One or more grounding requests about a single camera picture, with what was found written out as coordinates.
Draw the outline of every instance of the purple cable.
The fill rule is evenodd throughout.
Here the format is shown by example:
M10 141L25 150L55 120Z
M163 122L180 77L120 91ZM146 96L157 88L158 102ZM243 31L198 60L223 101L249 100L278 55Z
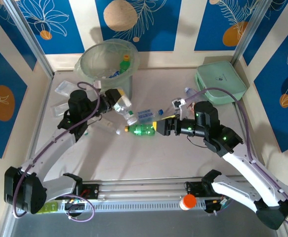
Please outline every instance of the purple cable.
M96 95L97 95L97 103L96 103L96 106L95 106L95 109L94 111L88 116L86 117L85 119L81 120L80 122L76 123L75 125L73 125L72 127L70 127L68 130L62 132L59 136L57 136L55 138L54 141L51 141L50 143L47 144L47 146L34 158L33 160L33 164L30 164L26 169L25 171L23 172L19 182L17 183L16 185L16 188L15 188L15 192L14 192L14 195L13 195L13 201L12 201L12 212L13 212L13 215L15 218L19 219L21 217L23 217L27 212L24 211L21 215L17 214L16 212L16 200L17 200L17 195L19 193L19 190L20 190L20 187L21 187L21 184L27 174L27 172L33 167L33 165L38 161L38 159L44 154L44 152L46 152L48 150L48 148L53 145L59 138L61 138L63 135L65 135L66 133L68 133L70 130L72 130L73 128L79 126L80 124L88 121L90 118L93 117L93 115L96 113L96 111L98 110L99 106L100 106L100 94L99 92L97 91L97 89L91 85L90 83L88 82L84 82L84 81L81 81L81 82L78 82L77 86L80 88L80 89L83 89L85 90L85 88L82 88L80 86L80 84L86 84L86 85L89 85L92 87L92 89L95 91Z
M94 213L95 213L94 206L92 205L92 203L91 203L88 199L86 199L86 198L84 198L84 197L81 197L81 196L78 196L78 195L75 195L75 194L65 194L65 195L62 195L62 197L79 198L79 199L81 199L81 200L86 201L86 202L89 203L90 206L91 206L92 215L91 215L89 218L85 219L85 220L78 220L78 219L72 218L71 215L70 215L71 209L75 206L75 205L72 205L72 206L68 209L68 214L67 214L70 220L73 220L73 221L76 221L76 222L87 222L87 221L91 220L91 219L94 217Z
M247 153L248 153L248 157L250 161L253 161L252 158L252 154L251 154L251 149L250 149L250 137L249 137L249 123L248 123L248 117L245 113L245 109L243 108L243 106L241 105L241 103L227 90L224 90L222 88L218 88L218 87L209 87L209 88L205 88L199 92L197 92L196 94L194 94L193 96L189 97L186 99L186 103L191 103L193 101L193 99L201 94L204 94L205 92L207 92L208 90L219 90L219 91L223 91L224 93L228 94L230 97L233 98L233 100L237 103L238 108L240 109L240 111L243 114L244 117L244 121L245 121L245 129L246 129L246 145L247 145ZM278 190L282 190L282 188L277 184L276 181L274 181L269 174L267 174L259 165L257 165L255 162L252 163L252 165L260 170L260 172L265 176L265 178L267 180L269 180L269 182L271 182ZM282 195L288 200L288 195L285 192L282 192Z

